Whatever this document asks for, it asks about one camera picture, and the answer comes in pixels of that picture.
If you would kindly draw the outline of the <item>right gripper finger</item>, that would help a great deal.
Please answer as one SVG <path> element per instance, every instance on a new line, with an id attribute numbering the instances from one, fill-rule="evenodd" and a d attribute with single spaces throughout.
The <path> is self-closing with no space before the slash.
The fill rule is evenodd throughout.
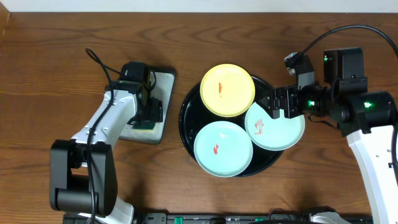
<path id="1" fill-rule="evenodd" d="M 260 97 L 256 103 L 271 117 L 274 118 L 273 100 L 269 95 Z"/>
<path id="2" fill-rule="evenodd" d="M 259 91 L 259 98 L 272 98 L 274 89 L 273 87 L 269 87 L 269 86 L 260 86 L 259 87 L 260 91 Z"/>

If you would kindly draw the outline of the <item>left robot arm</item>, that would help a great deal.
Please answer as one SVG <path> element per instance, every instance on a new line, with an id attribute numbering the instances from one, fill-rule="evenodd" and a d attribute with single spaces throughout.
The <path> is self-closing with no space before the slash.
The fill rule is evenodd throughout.
<path id="1" fill-rule="evenodd" d="M 151 93 L 161 69 L 142 62 L 123 65 L 104 88 L 103 101 L 69 140 L 50 148 L 49 202 L 53 210 L 77 213 L 87 223 L 132 223 L 134 207 L 118 197 L 113 148 L 128 124 L 164 120 L 162 101 Z"/>

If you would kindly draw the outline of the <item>green yellow sponge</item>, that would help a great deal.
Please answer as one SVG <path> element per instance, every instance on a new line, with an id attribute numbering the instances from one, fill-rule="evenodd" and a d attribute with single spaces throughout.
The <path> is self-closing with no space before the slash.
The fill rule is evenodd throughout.
<path id="1" fill-rule="evenodd" d="M 153 121 L 142 121 L 142 122 L 135 122 L 132 125 L 133 129 L 137 130 L 153 130 L 155 128 L 155 122 Z"/>

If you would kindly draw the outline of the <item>yellow plate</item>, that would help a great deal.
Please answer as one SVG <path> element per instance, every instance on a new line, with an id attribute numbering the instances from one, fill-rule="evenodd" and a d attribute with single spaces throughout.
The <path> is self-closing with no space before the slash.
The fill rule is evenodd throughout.
<path id="1" fill-rule="evenodd" d="M 200 83 L 200 97 L 213 114 L 230 118 L 243 114 L 256 94 L 254 81 L 242 67 L 230 63 L 209 69 Z"/>

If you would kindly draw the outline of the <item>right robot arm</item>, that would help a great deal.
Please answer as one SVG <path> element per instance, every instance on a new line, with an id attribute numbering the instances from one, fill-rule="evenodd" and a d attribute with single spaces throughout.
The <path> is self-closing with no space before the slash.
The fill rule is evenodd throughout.
<path id="1" fill-rule="evenodd" d="M 297 82 L 265 92 L 257 101 L 272 119 L 302 114 L 337 123 L 359 165 L 374 223 L 397 223 L 397 106 L 386 91 L 368 91 L 361 48 L 323 53 L 322 87 L 307 55 L 289 66 Z"/>

